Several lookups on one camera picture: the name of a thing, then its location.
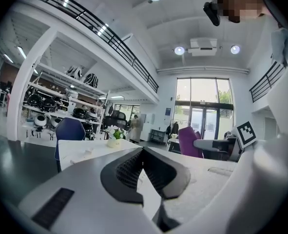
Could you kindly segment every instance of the blue chair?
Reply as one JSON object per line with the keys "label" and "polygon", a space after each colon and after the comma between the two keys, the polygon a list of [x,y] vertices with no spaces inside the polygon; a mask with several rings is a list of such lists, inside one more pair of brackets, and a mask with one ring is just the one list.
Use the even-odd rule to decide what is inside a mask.
{"label": "blue chair", "polygon": [[64,118],[56,127],[55,130],[57,143],[55,148],[54,158],[57,161],[58,172],[60,169],[58,141],[63,140],[83,140],[85,138],[85,130],[82,123],[77,119]]}

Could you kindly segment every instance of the white column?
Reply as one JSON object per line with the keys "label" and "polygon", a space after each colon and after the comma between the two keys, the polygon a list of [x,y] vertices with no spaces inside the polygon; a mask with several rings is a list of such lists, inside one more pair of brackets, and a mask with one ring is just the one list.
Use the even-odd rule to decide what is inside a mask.
{"label": "white column", "polygon": [[18,127],[20,124],[22,106],[21,103],[24,97],[25,87],[36,67],[35,63],[37,59],[43,55],[45,50],[50,46],[56,36],[57,30],[54,28],[49,28],[31,48],[29,54],[19,69],[13,85],[10,103],[8,106],[7,138],[9,140],[18,139]]}

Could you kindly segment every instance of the glass door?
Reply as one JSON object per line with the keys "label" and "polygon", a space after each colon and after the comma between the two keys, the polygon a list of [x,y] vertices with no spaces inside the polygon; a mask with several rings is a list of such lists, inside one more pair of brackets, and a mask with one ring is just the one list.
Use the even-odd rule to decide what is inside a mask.
{"label": "glass door", "polygon": [[204,122],[204,108],[192,107],[190,114],[190,125],[196,133],[199,131],[201,136],[203,136],[203,122]]}
{"label": "glass door", "polygon": [[204,134],[201,136],[203,136],[203,139],[215,139],[217,110],[205,109],[204,115]]}

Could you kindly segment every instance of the white helmet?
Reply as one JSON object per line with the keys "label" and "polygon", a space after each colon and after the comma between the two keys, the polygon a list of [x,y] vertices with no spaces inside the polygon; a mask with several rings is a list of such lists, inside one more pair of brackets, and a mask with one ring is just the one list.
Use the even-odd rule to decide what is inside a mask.
{"label": "white helmet", "polygon": [[69,75],[70,77],[79,80],[82,76],[82,69],[78,66],[71,66],[68,71],[67,71],[67,75]]}
{"label": "white helmet", "polygon": [[84,83],[90,85],[91,87],[97,88],[98,78],[94,74],[88,74],[88,76],[84,79]]}

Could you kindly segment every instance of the black handrail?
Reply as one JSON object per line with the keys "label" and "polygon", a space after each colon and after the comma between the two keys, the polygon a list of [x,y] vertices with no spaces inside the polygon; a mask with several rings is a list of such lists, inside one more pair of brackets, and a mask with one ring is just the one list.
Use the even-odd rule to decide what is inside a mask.
{"label": "black handrail", "polygon": [[78,22],[82,23],[85,27],[90,29],[93,33],[102,38],[109,46],[111,46],[123,59],[125,59],[137,73],[151,86],[157,93],[158,84],[149,74],[144,65],[129,49],[129,47],[121,40],[109,26],[102,20],[95,16],[92,12],[88,11],[82,5],[74,0],[41,0],[58,10],[73,17]]}
{"label": "black handrail", "polygon": [[273,63],[273,65],[262,76],[262,78],[260,78],[259,81],[250,88],[249,91],[251,92],[253,103],[255,103],[258,99],[262,98],[268,93],[268,91],[272,88],[276,81],[282,76],[282,71],[284,71],[285,69],[286,68],[284,66],[280,64],[277,65],[276,61]]}

